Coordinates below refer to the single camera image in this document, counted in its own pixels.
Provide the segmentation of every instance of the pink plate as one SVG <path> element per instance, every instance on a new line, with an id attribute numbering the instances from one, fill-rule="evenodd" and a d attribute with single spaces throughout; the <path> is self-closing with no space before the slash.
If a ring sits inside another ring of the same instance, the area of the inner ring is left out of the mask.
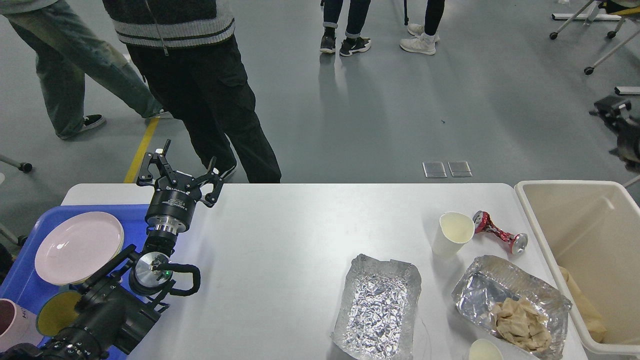
<path id="1" fill-rule="evenodd" d="M 83 282 L 118 254 L 123 241 L 122 224 L 113 215 L 100 211 L 76 215 L 42 240 L 36 272 L 53 285 Z"/>

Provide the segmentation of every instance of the beige bin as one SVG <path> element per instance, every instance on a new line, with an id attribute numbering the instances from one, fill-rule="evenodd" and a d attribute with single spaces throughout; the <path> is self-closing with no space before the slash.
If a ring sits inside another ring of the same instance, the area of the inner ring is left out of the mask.
<path id="1" fill-rule="evenodd" d="M 633 198 L 610 181 L 522 181 L 515 190 L 560 292 L 572 299 L 558 265 L 604 317 L 609 332 L 600 344 L 571 309 L 584 347 L 640 355 L 640 208 Z"/>

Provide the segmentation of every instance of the white paper cup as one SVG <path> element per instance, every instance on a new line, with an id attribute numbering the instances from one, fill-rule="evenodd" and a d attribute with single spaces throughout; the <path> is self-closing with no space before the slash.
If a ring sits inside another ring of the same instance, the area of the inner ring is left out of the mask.
<path id="1" fill-rule="evenodd" d="M 431 250 L 438 256 L 450 258 L 471 240 L 475 230 L 470 217 L 461 213 L 444 213 Z"/>
<path id="2" fill-rule="evenodd" d="M 0 352 L 21 343 L 38 345 L 43 336 L 36 329 L 36 316 L 9 299 L 0 299 Z"/>
<path id="3" fill-rule="evenodd" d="M 468 360 L 503 360 L 502 352 L 489 340 L 478 339 L 471 344 Z"/>

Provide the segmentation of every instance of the crushed soda can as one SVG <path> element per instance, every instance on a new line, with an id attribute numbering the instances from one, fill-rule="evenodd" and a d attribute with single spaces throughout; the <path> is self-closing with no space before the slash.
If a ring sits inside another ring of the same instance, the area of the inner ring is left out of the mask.
<path id="1" fill-rule="evenodd" d="M 359 360 L 413 359 L 421 283 L 415 265 L 358 255 L 344 282 L 333 342 Z"/>
<path id="2" fill-rule="evenodd" d="M 491 221 L 491 217 L 486 211 L 478 211 L 474 215 L 473 221 L 476 225 L 476 234 L 492 233 L 496 235 L 500 240 L 508 244 L 509 252 L 512 254 L 519 254 L 523 252 L 529 243 L 529 237 L 525 233 L 514 235 L 497 227 Z"/>

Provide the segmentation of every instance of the aluminum foil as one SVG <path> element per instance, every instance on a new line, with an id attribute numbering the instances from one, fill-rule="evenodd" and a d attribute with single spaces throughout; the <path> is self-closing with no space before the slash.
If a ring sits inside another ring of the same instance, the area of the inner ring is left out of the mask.
<path id="1" fill-rule="evenodd" d="M 333 342 L 356 359 L 413 359 L 421 283 L 414 265 L 358 255 L 344 282 Z"/>
<path id="2" fill-rule="evenodd" d="M 490 309 L 510 297 L 525 298 L 546 316 L 551 333 L 548 349 L 530 354 L 544 360 L 562 358 L 571 302 L 553 286 L 497 256 L 479 256 L 451 293 L 458 311 L 472 323 L 501 339 L 493 330 Z"/>

